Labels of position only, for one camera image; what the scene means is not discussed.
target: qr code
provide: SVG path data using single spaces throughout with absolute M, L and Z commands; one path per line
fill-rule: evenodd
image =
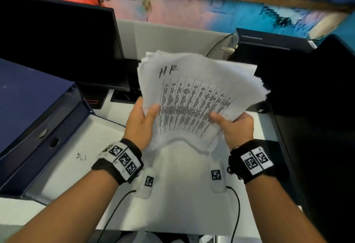
M 258 154 L 255 154 L 256 157 L 258 158 L 258 160 L 261 162 L 261 163 L 266 163 L 269 159 L 266 157 L 266 155 L 264 154 L 264 152 L 260 152 Z
M 126 166 L 131 161 L 131 158 L 125 152 L 121 157 L 118 158 L 118 160 L 122 163 L 123 166 Z
M 220 170 L 211 170 L 212 180 L 221 180 L 221 171 Z
M 107 148 L 105 148 L 102 152 L 108 151 L 110 148 L 112 148 L 113 145 L 108 145 Z
M 152 187 L 153 186 L 153 181 L 154 181 L 153 177 L 147 176 L 144 186 Z
M 123 151 L 122 148 L 120 148 L 119 146 L 114 146 L 109 153 L 111 153 L 114 156 L 117 156 L 118 154 L 120 154 L 120 152 Z
M 256 160 L 254 159 L 254 157 L 250 157 L 248 159 L 246 159 L 244 161 L 244 163 L 246 164 L 246 166 L 249 168 L 249 170 L 253 169 L 254 167 L 258 166 Z
M 126 167 L 126 171 L 127 171 L 127 173 L 130 174 L 130 175 L 132 175 L 133 172 L 136 171 L 136 169 L 137 169 L 137 167 L 136 167 L 136 165 L 135 165 L 133 162 L 131 162 L 131 163 L 130 163 L 129 165 L 127 165 L 127 167 Z

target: forearm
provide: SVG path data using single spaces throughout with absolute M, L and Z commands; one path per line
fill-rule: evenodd
M 7 243 L 84 243 L 118 188 L 105 170 L 91 170 L 13 235 Z
M 274 177 L 261 175 L 246 184 L 263 243 L 325 243 Z

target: computer screen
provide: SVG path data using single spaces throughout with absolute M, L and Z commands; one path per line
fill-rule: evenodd
M 113 9 L 0 0 L 0 14 L 0 58 L 75 82 L 129 89 Z

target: black cable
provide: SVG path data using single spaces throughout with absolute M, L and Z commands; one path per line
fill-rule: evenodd
M 230 243 L 233 243 L 234 234 L 235 234 L 235 231 L 237 230 L 237 226 L 238 226 L 238 222 L 239 222 L 239 216 L 240 216 L 240 200 L 239 200 L 239 197 L 238 197 L 236 191 L 232 187 L 227 186 L 227 189 L 231 189 L 235 193 L 235 196 L 237 196 L 237 199 L 238 199 L 238 217 L 237 217 L 237 222 L 236 222 L 235 227 L 234 227 L 232 238 L 230 240 Z
M 130 193 L 135 193 L 135 192 L 136 192 L 136 190 L 132 190 L 132 191 L 127 192 L 127 193 L 122 197 L 122 199 L 118 202 L 118 204 L 117 204 L 116 208 L 113 210 L 113 212 L 112 212 L 112 214 L 111 214 L 109 220 L 108 220 L 107 223 L 105 224 L 104 229 L 102 229 L 102 232 L 101 232 L 101 234 L 100 234 L 100 236 L 99 236 L 99 239 L 97 240 L 97 243 L 99 243 L 99 241 L 100 241 L 100 239 L 101 239 L 101 237 L 102 237 L 102 235 L 103 235 L 103 233 L 104 233 L 104 231 L 105 231 L 107 225 L 109 224 L 110 220 L 111 220 L 112 217 L 113 217 L 113 214 L 115 214 L 115 212 L 116 212 L 118 206 L 121 204 L 121 202 L 123 201 L 123 199 L 124 199 L 127 195 L 129 195 Z
M 230 33 L 229 35 L 223 37 L 220 41 L 218 41 L 217 43 L 215 43 L 215 45 L 209 50 L 209 52 L 207 53 L 206 57 L 209 56 L 209 54 L 211 53 L 211 51 L 213 51 L 213 49 L 220 43 L 222 42 L 224 39 L 226 39 L 229 36 L 232 36 L 234 33 Z

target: white paper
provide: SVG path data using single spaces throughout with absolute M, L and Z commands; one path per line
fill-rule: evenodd
M 184 139 L 196 149 L 211 152 L 220 127 L 209 117 L 217 112 L 235 120 L 269 92 L 255 65 L 213 60 L 194 53 L 148 53 L 138 67 L 143 110 L 160 104 L 153 125 L 151 150 Z

